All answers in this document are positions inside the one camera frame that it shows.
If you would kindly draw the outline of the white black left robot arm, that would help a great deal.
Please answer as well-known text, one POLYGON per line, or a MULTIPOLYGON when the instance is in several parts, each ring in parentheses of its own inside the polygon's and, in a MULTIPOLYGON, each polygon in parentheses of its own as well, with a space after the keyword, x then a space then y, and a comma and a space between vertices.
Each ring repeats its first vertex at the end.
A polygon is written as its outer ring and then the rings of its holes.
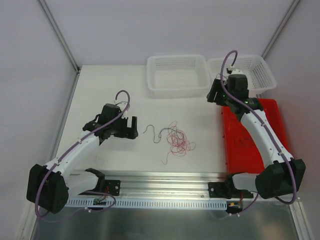
POLYGON ((87 191, 95 195, 107 190, 105 174, 87 168, 72 176, 73 170, 111 136, 134 140, 138 137, 136 116, 128 126, 128 102, 107 103, 100 114, 87 122, 73 145, 45 165, 35 164, 29 171, 26 198, 52 214, 60 212, 70 198, 87 191))

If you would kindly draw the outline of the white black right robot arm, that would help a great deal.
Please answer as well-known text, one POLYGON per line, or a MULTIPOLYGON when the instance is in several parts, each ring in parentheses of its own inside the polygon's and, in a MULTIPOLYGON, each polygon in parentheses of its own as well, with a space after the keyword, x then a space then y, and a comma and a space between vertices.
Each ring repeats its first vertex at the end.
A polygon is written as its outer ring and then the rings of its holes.
POLYGON ((264 164, 259 174, 237 172, 218 183, 214 193, 230 199, 242 191, 256 192, 263 199, 275 198, 291 205, 297 199, 306 164, 295 159, 272 129, 259 99, 249 97, 248 80, 244 74, 230 74, 226 81, 215 78, 207 101, 228 107, 248 131, 264 164))

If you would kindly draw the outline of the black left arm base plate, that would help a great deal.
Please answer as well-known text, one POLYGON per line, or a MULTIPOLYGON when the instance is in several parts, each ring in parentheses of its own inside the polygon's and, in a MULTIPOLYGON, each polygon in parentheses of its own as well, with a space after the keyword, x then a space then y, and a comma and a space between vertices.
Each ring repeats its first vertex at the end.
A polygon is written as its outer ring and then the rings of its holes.
POLYGON ((121 181, 105 179, 101 190, 103 193, 108 193, 113 196, 119 196, 121 190, 121 181))

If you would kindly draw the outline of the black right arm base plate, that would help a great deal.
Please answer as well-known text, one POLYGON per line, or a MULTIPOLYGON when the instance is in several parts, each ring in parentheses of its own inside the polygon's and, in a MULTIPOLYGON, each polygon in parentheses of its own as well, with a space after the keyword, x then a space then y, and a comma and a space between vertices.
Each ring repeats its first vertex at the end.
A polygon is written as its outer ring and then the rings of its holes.
POLYGON ((254 195, 245 189, 236 189, 231 182, 209 182, 208 183, 208 193, 210 198, 244 198, 252 199, 254 195))

